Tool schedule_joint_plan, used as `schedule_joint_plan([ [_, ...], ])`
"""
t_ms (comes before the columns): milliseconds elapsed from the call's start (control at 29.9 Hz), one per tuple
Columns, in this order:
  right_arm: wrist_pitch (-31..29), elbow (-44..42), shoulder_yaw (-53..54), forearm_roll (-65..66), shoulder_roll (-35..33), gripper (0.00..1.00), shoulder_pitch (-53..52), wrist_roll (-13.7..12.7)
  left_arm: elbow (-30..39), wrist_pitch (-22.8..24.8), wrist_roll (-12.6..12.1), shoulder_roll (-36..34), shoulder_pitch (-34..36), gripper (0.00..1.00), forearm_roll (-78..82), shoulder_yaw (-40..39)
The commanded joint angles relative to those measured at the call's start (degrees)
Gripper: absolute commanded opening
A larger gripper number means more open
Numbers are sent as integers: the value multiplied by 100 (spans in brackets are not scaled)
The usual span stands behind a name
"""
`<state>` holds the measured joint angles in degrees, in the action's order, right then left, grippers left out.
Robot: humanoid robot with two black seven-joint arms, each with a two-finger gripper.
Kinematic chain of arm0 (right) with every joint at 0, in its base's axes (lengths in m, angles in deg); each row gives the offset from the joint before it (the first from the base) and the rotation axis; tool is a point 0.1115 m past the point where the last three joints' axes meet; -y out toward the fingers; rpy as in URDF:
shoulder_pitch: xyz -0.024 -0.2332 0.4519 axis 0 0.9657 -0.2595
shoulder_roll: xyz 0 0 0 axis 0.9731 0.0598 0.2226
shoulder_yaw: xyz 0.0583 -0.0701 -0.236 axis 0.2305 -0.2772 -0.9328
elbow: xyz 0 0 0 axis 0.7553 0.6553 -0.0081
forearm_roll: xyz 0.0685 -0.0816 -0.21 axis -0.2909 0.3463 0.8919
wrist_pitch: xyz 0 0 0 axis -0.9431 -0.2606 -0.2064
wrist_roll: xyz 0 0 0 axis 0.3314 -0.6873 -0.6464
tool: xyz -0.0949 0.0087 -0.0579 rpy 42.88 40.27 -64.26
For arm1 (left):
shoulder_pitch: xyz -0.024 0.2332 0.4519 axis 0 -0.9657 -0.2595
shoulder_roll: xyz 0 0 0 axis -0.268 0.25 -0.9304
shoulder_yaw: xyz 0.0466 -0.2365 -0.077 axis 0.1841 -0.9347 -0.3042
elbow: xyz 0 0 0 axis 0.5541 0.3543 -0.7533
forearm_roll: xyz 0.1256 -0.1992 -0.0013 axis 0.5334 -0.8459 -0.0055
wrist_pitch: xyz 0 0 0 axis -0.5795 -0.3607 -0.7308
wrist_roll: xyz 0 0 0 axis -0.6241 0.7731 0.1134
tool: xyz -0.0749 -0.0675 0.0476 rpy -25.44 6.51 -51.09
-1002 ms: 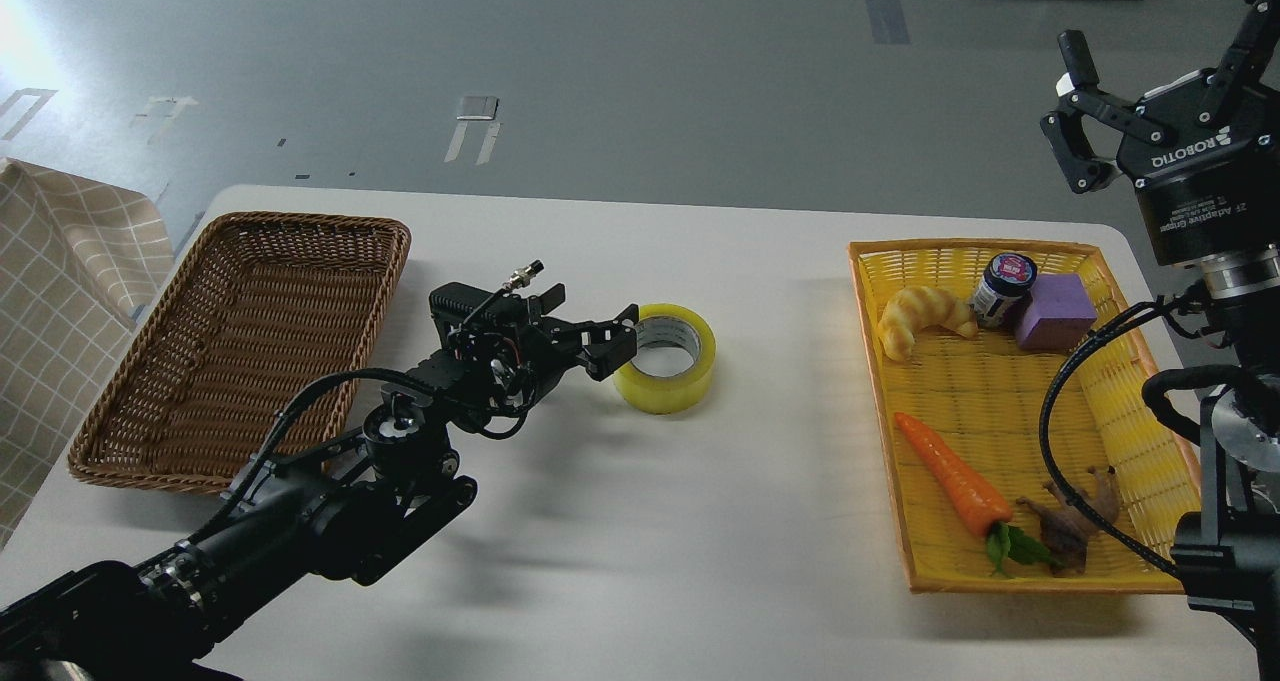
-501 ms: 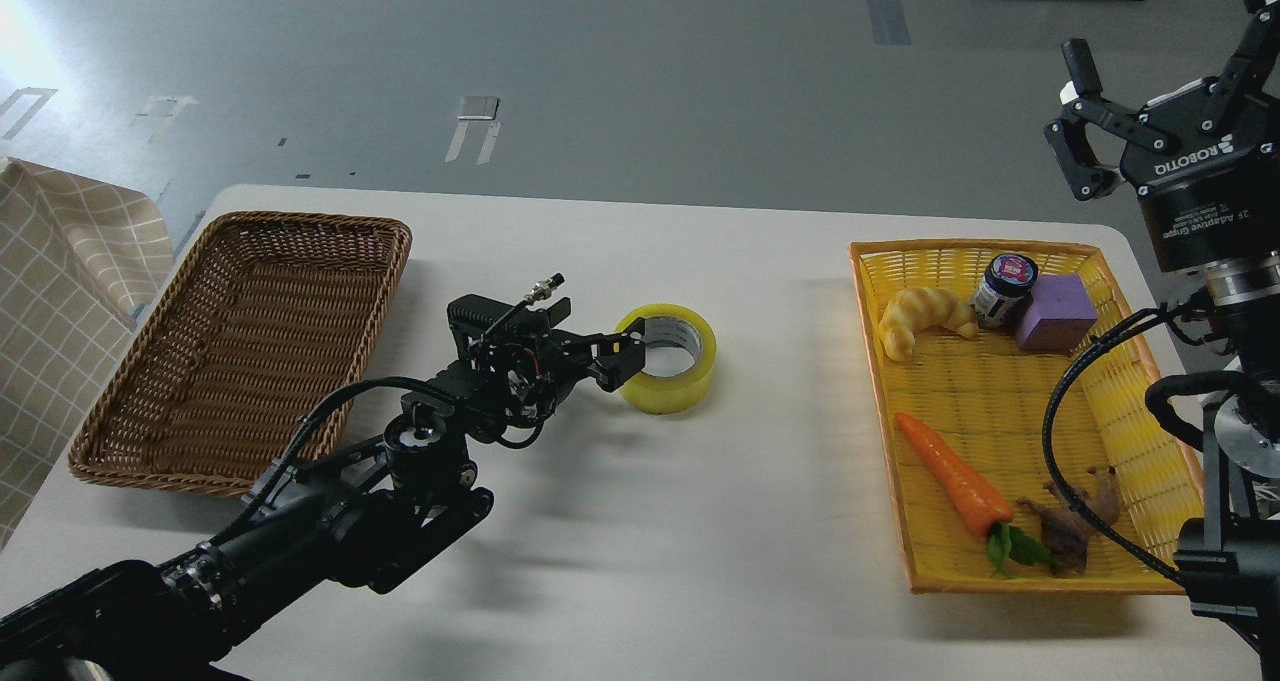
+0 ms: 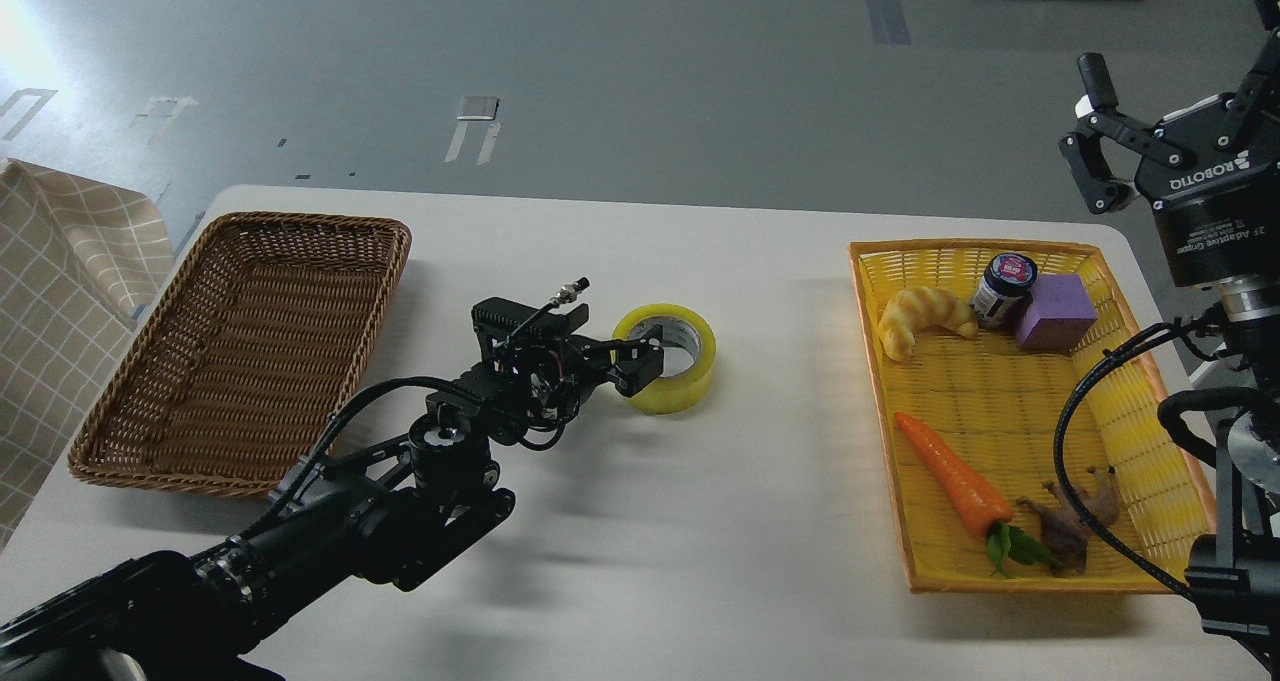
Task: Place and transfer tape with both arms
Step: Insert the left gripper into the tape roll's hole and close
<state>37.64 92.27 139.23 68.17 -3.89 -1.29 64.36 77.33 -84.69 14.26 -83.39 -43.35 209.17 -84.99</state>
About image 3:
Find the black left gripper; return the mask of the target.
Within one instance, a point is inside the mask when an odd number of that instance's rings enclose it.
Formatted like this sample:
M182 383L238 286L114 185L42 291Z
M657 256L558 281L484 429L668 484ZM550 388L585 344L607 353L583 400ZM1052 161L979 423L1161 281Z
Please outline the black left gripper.
M622 397L636 397L664 371L663 334L660 325L621 324L605 342L570 335L520 349L520 376L527 381L531 417L568 422L608 380Z

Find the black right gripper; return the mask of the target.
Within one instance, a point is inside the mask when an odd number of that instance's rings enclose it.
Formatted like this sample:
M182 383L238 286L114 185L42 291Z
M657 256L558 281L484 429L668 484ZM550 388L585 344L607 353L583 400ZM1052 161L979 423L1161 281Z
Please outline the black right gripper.
M1161 138L1119 111L1101 52L1076 58L1084 104L1059 151L1087 211L1123 210L1137 189L1147 198L1175 285L1277 276L1279 0L1252 1L1266 38L1234 96L1172 113ZM1105 142L1142 157L1135 183L1114 174Z

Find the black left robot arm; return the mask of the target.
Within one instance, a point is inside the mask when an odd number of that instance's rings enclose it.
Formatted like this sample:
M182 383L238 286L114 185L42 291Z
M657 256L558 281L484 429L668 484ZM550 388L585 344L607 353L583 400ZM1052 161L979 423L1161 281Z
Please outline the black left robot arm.
M129 559L3 626L5 680L273 680L247 654L362 579L410 593L506 522L490 445L543 449L596 388L635 397L664 371L666 330L580 335L589 282L539 308L475 303L480 361L458 379L379 381L337 411L266 513L193 556Z

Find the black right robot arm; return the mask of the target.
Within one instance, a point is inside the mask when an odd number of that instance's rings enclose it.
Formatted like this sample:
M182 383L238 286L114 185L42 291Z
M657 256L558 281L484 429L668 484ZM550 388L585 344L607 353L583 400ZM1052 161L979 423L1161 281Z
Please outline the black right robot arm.
M1192 544L1183 580L1158 568L1084 511L1085 526L1165 588L1189 600L1207 634L1234 639L1277 677L1277 0L1253 0L1267 37L1233 92L1137 122L1119 110L1105 58L1078 58L1084 96L1060 154L1091 212L1149 204L1175 285L1211 288L1198 317L1133 335L1078 381L1056 422L1053 466L1068 490L1065 431L1107 375L1166 342L1220 335L1215 358L1233 358L1249 387L1176 390L1157 407L1170 440L1215 472L1216 529Z

